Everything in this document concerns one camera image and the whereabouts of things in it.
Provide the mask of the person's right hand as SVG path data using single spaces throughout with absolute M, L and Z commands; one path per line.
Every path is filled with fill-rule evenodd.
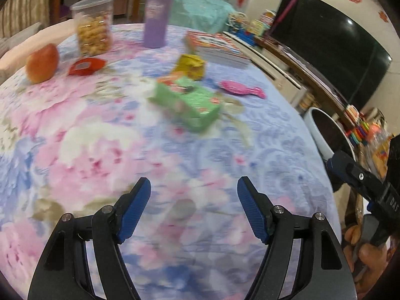
M 353 248 L 359 242 L 361 237 L 361 226 L 353 225 L 344 234 L 346 246 L 344 247 L 344 255 L 349 265 L 350 271 L 354 272 Z M 358 252 L 358 259 L 366 266 L 365 273 L 361 278 L 354 278 L 357 298 L 363 299 L 364 296 L 378 281 L 382 273 L 387 268 L 391 258 L 393 257 L 397 247 L 399 246 L 399 238 L 397 236 L 390 237 L 390 246 L 385 244 L 382 248 L 365 243 Z

